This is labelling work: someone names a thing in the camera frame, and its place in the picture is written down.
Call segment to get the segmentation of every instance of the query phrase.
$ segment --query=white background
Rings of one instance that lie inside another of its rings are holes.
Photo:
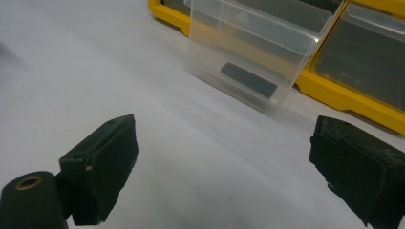
[[[404,136],[294,89],[267,117],[206,85],[146,0],[2,0],[0,43],[1,187],[58,173],[98,126],[135,115],[139,160],[99,228],[364,228],[308,160],[317,116],[405,150]]]

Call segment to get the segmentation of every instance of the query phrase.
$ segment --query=black clamp jaw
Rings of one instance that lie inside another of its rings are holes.
[[[104,123],[59,159],[55,177],[35,172],[6,185],[0,228],[68,228],[70,215],[75,225],[100,224],[114,208],[137,156],[134,117]]]
[[[319,116],[309,160],[328,187],[374,228],[397,228],[405,213],[405,154],[352,126]]]

